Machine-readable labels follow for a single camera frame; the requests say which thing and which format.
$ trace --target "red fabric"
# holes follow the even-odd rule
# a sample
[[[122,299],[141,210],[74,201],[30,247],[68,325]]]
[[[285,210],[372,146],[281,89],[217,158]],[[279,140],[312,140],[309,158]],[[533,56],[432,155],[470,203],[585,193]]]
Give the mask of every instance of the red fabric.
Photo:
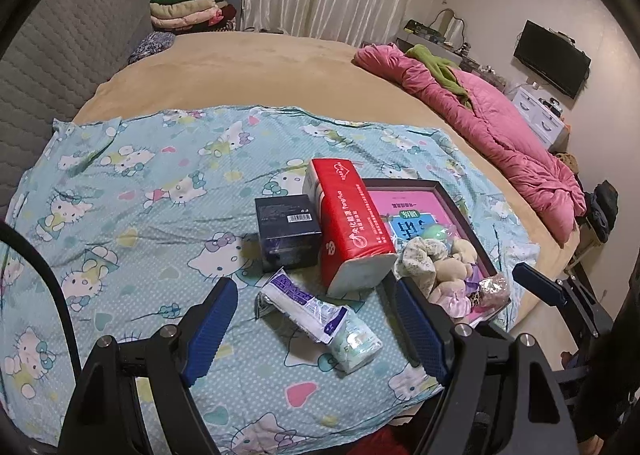
[[[546,151],[513,104],[496,88],[473,74],[455,70],[469,92],[473,111],[433,79],[420,61],[395,45],[358,49],[357,65],[399,84],[430,106],[471,145],[496,165],[538,213],[554,238],[564,244],[575,216],[584,215],[582,190],[569,168]]]
[[[210,26],[215,26],[219,23],[224,23],[228,20],[231,20],[234,16],[236,16],[236,9],[231,4],[227,4],[224,8],[221,9],[222,18],[217,19],[213,22],[213,18],[209,21]]]
[[[351,448],[347,455],[411,455],[411,452],[394,437],[393,426],[383,426],[367,435]]]

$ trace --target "tissue package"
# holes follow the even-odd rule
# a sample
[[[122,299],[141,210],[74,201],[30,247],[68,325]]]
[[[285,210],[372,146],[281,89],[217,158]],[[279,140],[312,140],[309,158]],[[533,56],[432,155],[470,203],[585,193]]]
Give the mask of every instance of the tissue package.
[[[312,159],[303,192],[320,217],[320,271],[327,294],[340,297],[378,285],[393,267],[396,250],[353,163]]]

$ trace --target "hello kitty blanket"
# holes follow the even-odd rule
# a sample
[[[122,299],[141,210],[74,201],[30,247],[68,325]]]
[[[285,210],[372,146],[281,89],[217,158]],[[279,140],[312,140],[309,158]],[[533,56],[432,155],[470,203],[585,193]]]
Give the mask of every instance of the hello kitty blanket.
[[[228,106],[54,127],[7,220],[60,281],[83,359],[104,334],[126,342],[177,323],[220,276],[238,285],[238,310],[215,361],[191,388],[222,453],[295,454],[353,441],[438,390],[408,364],[378,291],[344,295],[384,343],[347,376],[281,314],[254,319],[269,278],[254,198],[301,193],[311,158],[350,159],[362,177],[440,181],[509,275],[538,254],[502,193],[438,129]],[[56,444],[74,388],[60,322],[30,266],[2,249],[0,267],[0,399],[18,427]],[[290,274],[323,293],[316,268]],[[504,326],[521,295],[514,286]],[[138,393],[154,452],[165,453],[146,379]]]

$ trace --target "barcode label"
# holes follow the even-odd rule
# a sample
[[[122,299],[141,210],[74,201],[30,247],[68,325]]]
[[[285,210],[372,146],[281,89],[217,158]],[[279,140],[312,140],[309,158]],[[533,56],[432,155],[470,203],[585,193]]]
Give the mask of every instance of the barcode label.
[[[289,222],[304,222],[305,220],[313,220],[313,217],[309,213],[300,213],[300,215],[287,215]]]

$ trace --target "white drawer cabinet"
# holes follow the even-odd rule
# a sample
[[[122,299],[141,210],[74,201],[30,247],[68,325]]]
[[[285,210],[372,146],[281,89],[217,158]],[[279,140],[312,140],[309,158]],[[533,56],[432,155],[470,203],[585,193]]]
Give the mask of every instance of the white drawer cabinet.
[[[566,137],[568,130],[560,118],[522,87],[513,98],[513,104],[547,150],[559,145]]]

